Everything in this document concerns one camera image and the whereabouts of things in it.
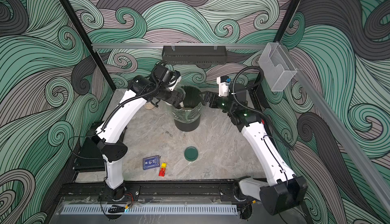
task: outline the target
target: marble surface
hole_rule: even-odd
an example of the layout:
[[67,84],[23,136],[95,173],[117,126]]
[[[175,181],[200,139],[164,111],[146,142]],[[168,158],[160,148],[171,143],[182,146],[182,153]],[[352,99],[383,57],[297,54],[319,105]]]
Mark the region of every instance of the marble surface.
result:
[[[120,89],[115,92],[104,119],[123,93]],[[159,108],[152,110],[141,108],[127,127],[123,141],[128,146],[123,158],[125,180],[265,177],[250,144],[222,110],[203,107],[199,127],[183,132],[176,128],[173,118],[160,103]],[[189,146],[197,148],[199,153],[194,162],[184,158],[184,150]],[[142,168],[142,159],[154,155],[160,155],[160,162],[167,163],[164,178],[158,176],[159,168]],[[76,182],[102,181],[105,176],[103,171],[79,173]]]

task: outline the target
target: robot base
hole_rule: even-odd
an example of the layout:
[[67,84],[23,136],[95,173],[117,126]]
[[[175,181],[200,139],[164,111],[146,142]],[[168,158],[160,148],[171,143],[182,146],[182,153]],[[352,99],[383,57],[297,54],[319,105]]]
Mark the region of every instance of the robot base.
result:
[[122,183],[116,189],[111,189],[105,182],[105,196],[107,196],[108,199],[112,199],[112,201],[121,201],[124,198],[124,193],[124,183]]

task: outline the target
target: green wave pattern wall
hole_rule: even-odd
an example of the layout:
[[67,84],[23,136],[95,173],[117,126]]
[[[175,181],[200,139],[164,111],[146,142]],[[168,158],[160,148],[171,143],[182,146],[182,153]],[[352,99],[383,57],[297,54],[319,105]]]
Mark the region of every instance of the green wave pattern wall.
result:
[[[267,43],[271,42],[290,0],[70,0],[92,42]],[[217,86],[221,75],[234,76],[257,64],[262,51],[228,51],[226,65],[175,65],[183,80]],[[117,87],[148,75],[162,50],[103,49],[100,54]],[[256,78],[244,73],[241,83]]]
[[[390,0],[301,0],[282,43],[390,183],[389,10]],[[260,94],[295,146],[276,142],[309,182],[305,201],[315,223],[390,223],[299,81],[278,93],[263,81]]]
[[0,0],[0,68],[0,222],[43,223],[112,90],[58,0]]

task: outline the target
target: green lid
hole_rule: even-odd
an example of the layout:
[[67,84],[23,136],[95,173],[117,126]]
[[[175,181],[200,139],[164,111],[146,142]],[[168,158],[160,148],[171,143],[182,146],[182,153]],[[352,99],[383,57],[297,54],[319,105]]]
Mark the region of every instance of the green lid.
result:
[[195,161],[198,158],[198,150],[190,146],[184,151],[184,158],[188,161]]

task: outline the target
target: clear plastic box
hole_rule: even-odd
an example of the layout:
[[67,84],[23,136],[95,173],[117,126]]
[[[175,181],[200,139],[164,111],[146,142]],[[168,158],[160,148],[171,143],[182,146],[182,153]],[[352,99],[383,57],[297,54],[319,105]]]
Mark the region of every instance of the clear plastic box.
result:
[[259,66],[271,91],[283,91],[296,74],[293,58],[285,46],[270,42],[259,59]]

